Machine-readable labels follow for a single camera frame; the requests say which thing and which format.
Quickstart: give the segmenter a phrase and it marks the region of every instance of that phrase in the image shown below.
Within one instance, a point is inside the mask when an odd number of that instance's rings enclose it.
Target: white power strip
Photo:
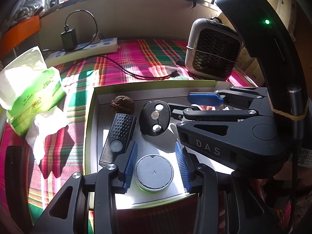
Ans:
[[[80,44],[76,47],[76,49],[79,49],[85,46],[86,44],[87,43]],[[59,64],[63,64],[63,63],[70,62],[70,61],[75,61],[75,60],[85,58],[91,55],[114,53],[114,52],[117,52],[117,49],[118,49],[117,38],[105,39],[105,40],[101,40],[97,44],[91,44],[79,51],[74,51],[74,52],[58,51],[58,52],[52,53],[45,60],[45,62],[46,62],[47,67],[50,68]]]

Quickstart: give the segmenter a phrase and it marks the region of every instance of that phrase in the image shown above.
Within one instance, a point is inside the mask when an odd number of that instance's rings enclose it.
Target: curtain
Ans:
[[[294,39],[294,27],[296,21],[297,7],[295,0],[268,0],[271,6],[275,9],[280,19],[284,23],[293,41]],[[229,20],[223,13],[219,15],[222,22],[232,27]],[[260,66],[255,58],[251,58],[245,47],[241,49],[241,53],[238,58],[236,66],[243,70],[258,86],[264,85],[264,78],[260,69]]]

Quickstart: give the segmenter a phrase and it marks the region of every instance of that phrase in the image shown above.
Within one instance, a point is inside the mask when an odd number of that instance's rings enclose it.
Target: orange box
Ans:
[[[0,39],[0,59],[5,57],[14,47],[40,30],[39,16],[33,16],[12,27]]]

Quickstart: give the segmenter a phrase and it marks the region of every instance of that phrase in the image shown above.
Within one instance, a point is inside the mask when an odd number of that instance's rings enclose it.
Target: portable heater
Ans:
[[[194,75],[212,80],[227,80],[242,41],[234,29],[210,19],[197,19],[191,28],[185,66]]]

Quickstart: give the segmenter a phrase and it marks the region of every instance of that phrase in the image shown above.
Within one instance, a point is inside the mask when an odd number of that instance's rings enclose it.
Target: plaid tablecloth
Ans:
[[[186,42],[164,40],[119,41],[116,53],[107,56],[124,68],[145,76],[165,76],[179,70],[170,80],[194,80],[184,67],[176,66],[177,58],[185,59]],[[91,58],[77,63],[58,65],[67,95],[58,106],[70,121],[66,128],[50,135],[45,141],[46,155],[38,166],[30,147],[6,125],[0,145],[0,202],[7,209],[4,187],[5,151],[9,145],[21,145],[27,152],[25,178],[29,187],[29,208],[35,223],[53,196],[74,172],[83,172],[86,101],[89,89],[110,84],[139,82],[105,58]],[[234,69],[229,80],[234,86],[254,86],[241,71]],[[93,233],[93,216],[89,215],[89,233]]]

